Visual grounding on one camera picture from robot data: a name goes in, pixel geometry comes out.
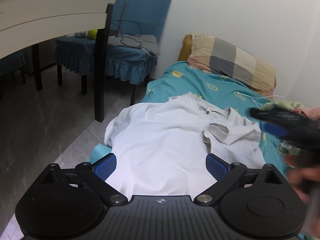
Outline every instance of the floor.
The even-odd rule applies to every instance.
[[[81,78],[65,70],[63,85],[57,85],[57,68],[42,71],[44,89],[36,91],[33,76],[20,74],[9,79],[0,101],[0,240],[21,239],[23,234],[14,216],[17,202],[49,163],[73,168],[88,161],[104,130],[119,112],[128,107],[131,85],[112,78],[105,87],[105,120],[94,120],[93,76],[82,96]],[[140,84],[136,102],[145,94]]]

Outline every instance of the chair leg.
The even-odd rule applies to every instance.
[[[87,93],[87,75],[81,76],[81,95],[85,95]]]
[[[131,101],[130,106],[134,105],[134,96],[136,94],[137,85],[132,85],[132,95],[131,95]]]
[[[148,83],[149,83],[149,75],[147,75],[144,79],[144,86],[147,87]]]
[[[32,50],[32,64],[33,64],[33,75],[35,76],[35,83],[37,91],[40,91],[42,87],[40,61],[39,61],[39,44],[33,44]]]
[[[21,68],[19,68],[19,70],[20,70],[20,73],[21,73],[22,84],[25,85],[26,84],[26,77],[24,75],[23,66]]]
[[[57,74],[58,74],[58,86],[62,85],[62,67],[57,64]]]

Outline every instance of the white cloth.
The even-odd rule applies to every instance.
[[[132,195],[194,199],[216,182],[205,166],[211,151],[226,162],[261,168],[265,162],[260,134],[257,123],[191,92],[166,103],[139,103],[122,110],[106,128],[105,144],[117,159],[106,182],[128,199]]]

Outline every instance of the plaid pillowcase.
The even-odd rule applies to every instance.
[[[276,87],[276,69],[263,60],[224,40],[192,34],[188,63],[204,72],[228,76],[253,91],[270,96]]]

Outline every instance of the green cloth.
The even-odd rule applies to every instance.
[[[290,154],[290,155],[299,155],[300,154],[300,149],[297,147],[293,147],[291,146],[290,148],[288,147],[284,147],[281,144],[279,144],[277,146],[277,150],[279,153],[286,155],[286,154]]]
[[[277,102],[265,103],[262,106],[262,109],[271,110],[275,106],[278,106],[280,108],[283,108],[283,109],[289,110],[289,111],[292,111],[295,108],[304,107],[304,105],[302,103],[300,103],[300,102],[288,101],[288,103],[287,103],[287,101],[281,100],[281,101],[277,101]]]

